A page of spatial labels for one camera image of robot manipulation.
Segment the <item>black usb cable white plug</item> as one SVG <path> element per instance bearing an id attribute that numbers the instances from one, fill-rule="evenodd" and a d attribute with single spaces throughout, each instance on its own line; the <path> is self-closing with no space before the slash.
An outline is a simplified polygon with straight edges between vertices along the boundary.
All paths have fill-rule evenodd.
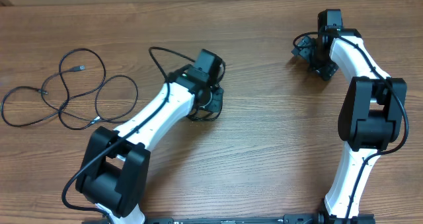
<path id="1" fill-rule="evenodd" d="M 62 71 L 60 69 L 57 73 L 54 73 L 53 75 L 50 75 L 47 79 L 45 79 L 45 81 L 42 83 L 41 88 L 38 90 L 39 93 L 41 94 L 41 98 L 42 98 L 43 102 L 46 105 L 48 105 L 50 108 L 52 108 L 52 109 L 55 110 L 54 116 L 55 115 L 61 116 L 62 114 L 65 114 L 67 116 L 71 116 L 72 118 L 76 118 L 78 120 L 83 120 L 83 121 L 87 121 L 88 122 L 88 124 L 86 126 L 83 126 L 82 128 L 72 128 L 70 126 L 68 127 L 67 124 L 64 123 L 65 126 L 68 127 L 71 130 L 83 130 L 83 129 L 88 128 L 89 126 L 91 126 L 91 125 L 93 125 L 95 123 L 122 124 L 124 122 L 122 120 L 122 118 L 124 118 L 125 116 L 127 116 L 135 108 L 135 106 L 137 104 L 138 96 L 139 96 L 138 87 L 137 87 L 136 82 L 132 78 L 128 77 L 127 75 L 114 75 L 114 76 L 112 76 L 112 77 L 110 77 L 108 79 L 105 76 L 103 76 L 102 81 L 100 82 L 100 85 L 99 86 L 97 86 L 96 88 L 94 88 L 94 89 L 92 89 L 92 90 L 90 90 L 88 92 L 83 92 L 81 94 L 77 94 L 77 95 L 74 95 L 74 96 L 69 96 L 69 98 L 65 99 L 61 103 L 61 105 L 58 106 L 58 107 L 53 106 L 52 104 L 50 104 L 45 99 L 45 95 L 48 94 L 48 92 L 46 90 L 46 87 L 47 87 L 48 83 L 52 79 L 54 79 L 56 77 L 61 77 L 64 74 L 67 74 L 67 73 L 78 73 L 78 72 L 82 72 L 84 70 L 85 70 L 85 66 L 84 65 L 79 65 L 79 66 L 72 67 L 70 69 L 66 69 L 65 71 Z M 117 115 L 115 117 L 107 118 L 107 117 L 104 117 L 104 116 L 102 116 L 100 114 L 100 110 L 98 109 L 98 98 L 99 98 L 100 93 L 102 92 L 103 88 L 109 82 L 111 82 L 114 79 L 125 79 L 125 80 L 127 80 L 132 85 L 132 87 L 135 90 L 135 98 L 134 98 L 134 101 L 132 103 L 132 106 L 127 111 L 125 111 L 123 114 Z M 66 106 L 69 104 L 69 102 L 71 100 L 74 100 L 76 98 L 80 98 L 82 96 L 86 96 L 86 95 L 89 95 L 89 94 L 93 94 L 93 93 L 95 93 L 95 99 L 94 99 L 94 109 L 95 109 L 95 114 L 96 114 L 95 118 L 93 118 L 93 119 L 82 118 L 82 117 L 76 116 L 74 114 L 71 114 L 71 113 L 65 111 Z"/>

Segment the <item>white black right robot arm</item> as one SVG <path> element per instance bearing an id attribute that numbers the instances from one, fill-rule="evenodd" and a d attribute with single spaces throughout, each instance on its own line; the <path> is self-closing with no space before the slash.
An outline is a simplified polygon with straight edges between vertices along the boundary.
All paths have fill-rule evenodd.
<path id="1" fill-rule="evenodd" d="M 337 70 L 349 87 L 338 117 L 343 142 L 330 190 L 314 214 L 285 214 L 285 223 L 375 223 L 360 213 L 360 200 L 376 161 L 398 151 L 409 134 L 404 107 L 407 86 L 382 70 L 367 52 L 356 29 L 338 26 L 293 39 L 293 55 L 330 77 Z"/>

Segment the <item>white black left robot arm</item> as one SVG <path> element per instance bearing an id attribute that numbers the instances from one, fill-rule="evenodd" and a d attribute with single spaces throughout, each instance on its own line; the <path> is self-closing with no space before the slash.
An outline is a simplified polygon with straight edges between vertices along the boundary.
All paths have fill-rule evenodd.
<path id="1" fill-rule="evenodd" d="M 152 150 L 183 118 L 211 122 L 219 117 L 225 71 L 224 60 L 203 49 L 187 65 L 164 74 L 159 94 L 133 118 L 113 130 L 97 128 L 81 168 L 63 188 L 64 206 L 99 212 L 103 223 L 146 223 L 139 201 Z"/>

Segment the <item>thin black cable silver tip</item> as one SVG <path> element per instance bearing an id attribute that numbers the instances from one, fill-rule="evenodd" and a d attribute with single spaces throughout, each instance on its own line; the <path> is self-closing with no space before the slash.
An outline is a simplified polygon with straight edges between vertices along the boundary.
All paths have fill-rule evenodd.
<path id="1" fill-rule="evenodd" d="M 103 76 L 102 76 L 102 80 L 100 81 L 100 83 L 94 89 L 91 89 L 91 90 L 89 90 L 87 92 L 83 92 L 83 93 L 80 93 L 80 94 L 76 94 L 74 96 L 71 96 L 70 95 L 69 87 L 67 86 L 67 83 L 65 82 L 65 79 L 64 79 L 64 76 L 63 75 L 66 74 L 66 73 L 77 73 L 77 72 L 80 72 L 80 71 L 84 71 L 85 70 L 85 66 L 84 65 L 78 65 L 78 66 L 74 66 L 74 67 L 72 67 L 70 69 L 66 69 L 66 70 L 63 70 L 62 67 L 63 67 L 64 61 L 70 55 L 72 55 L 74 53 L 77 53 L 77 52 L 89 52 L 90 54 L 93 54 L 98 59 L 98 61 L 100 62 L 100 65 L 102 67 Z M 48 85 L 49 81 L 51 81 L 52 79 L 54 79 L 56 77 L 59 77 L 60 78 L 60 81 L 61 81 L 61 83 L 63 85 L 63 88 L 65 90 L 65 93 L 66 93 L 66 99 L 58 107 L 53 106 L 52 104 L 50 104 L 44 98 L 46 95 L 48 95 L 48 91 L 46 90 L 46 86 Z M 66 112 L 65 109 L 66 109 L 67 105 L 69 104 L 69 102 L 71 100 L 76 99 L 76 98 L 79 98 L 79 97 L 82 97 L 82 96 L 87 96 L 87 95 L 92 94 L 92 93 L 99 92 L 101 90 L 101 88 L 105 84 L 106 84 L 106 66 L 105 66 L 103 60 L 101 59 L 101 57 L 96 52 L 94 52 L 93 50 L 90 50 L 88 48 L 76 48 L 76 49 L 73 49 L 73 50 L 67 52 L 65 55 L 62 56 L 62 58 L 60 59 L 59 64 L 58 64 L 58 72 L 57 73 L 54 73 L 53 75 L 50 75 L 48 78 L 46 78 L 44 80 L 44 82 L 42 83 L 42 86 L 40 88 L 22 85 L 22 86 L 17 86 L 15 88 L 11 89 L 10 91 L 8 91 L 5 94 L 5 96 L 3 97 L 2 101 L 1 101 L 1 119 L 8 126 L 11 126 L 11 127 L 14 127 L 14 128 L 23 128 L 23 127 L 27 127 L 27 126 L 32 126 L 32 125 L 35 125 L 35 124 L 39 124 L 41 122 L 44 122 L 46 120 L 49 120 L 50 118 L 53 118 L 53 117 L 57 116 L 59 118 L 60 122 L 66 128 L 68 128 L 68 129 L 71 129 L 71 130 L 84 130 L 84 129 L 87 129 L 89 126 L 95 124 L 96 123 L 96 120 L 88 120 L 87 118 L 78 117 L 78 116 L 76 116 L 74 114 L 71 114 L 71 113 Z M 23 123 L 23 124 L 14 124 L 14 123 L 11 123 L 10 121 L 8 121 L 6 119 L 6 116 L 5 116 L 5 103 L 6 103 L 7 99 L 13 93 L 15 93 L 15 92 L 17 92 L 19 90 L 29 90 L 29 91 L 34 91 L 36 93 L 39 93 L 40 94 L 40 97 L 41 97 L 41 99 L 43 101 L 43 103 L 45 105 L 47 105 L 49 108 L 51 108 L 52 110 L 54 110 L 54 112 L 52 112 L 51 114 L 48 114 L 47 116 L 45 116 L 43 118 L 40 118 L 38 120 L 35 120 L 33 122 L 27 122 L 27 123 Z M 61 116 L 63 114 L 68 115 L 68 116 L 71 116 L 73 118 L 76 118 L 77 120 L 88 121 L 88 124 L 85 125 L 85 126 L 83 126 L 82 128 L 72 128 L 72 127 L 68 126 L 65 122 L 63 122 L 63 120 L 61 119 Z"/>

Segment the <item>black usb cable silver plug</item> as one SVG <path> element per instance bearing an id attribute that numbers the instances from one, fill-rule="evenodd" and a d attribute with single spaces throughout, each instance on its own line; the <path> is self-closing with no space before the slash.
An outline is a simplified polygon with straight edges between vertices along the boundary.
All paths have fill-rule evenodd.
<path id="1" fill-rule="evenodd" d="M 206 111 L 207 112 L 206 115 L 199 116 L 198 114 L 200 112 L 203 112 L 203 111 L 204 110 L 200 110 L 199 108 L 195 108 L 186 116 L 186 118 L 188 118 L 189 120 L 191 120 L 193 122 L 212 122 L 212 121 L 219 118 L 222 110 L 220 110 L 217 113 Z"/>

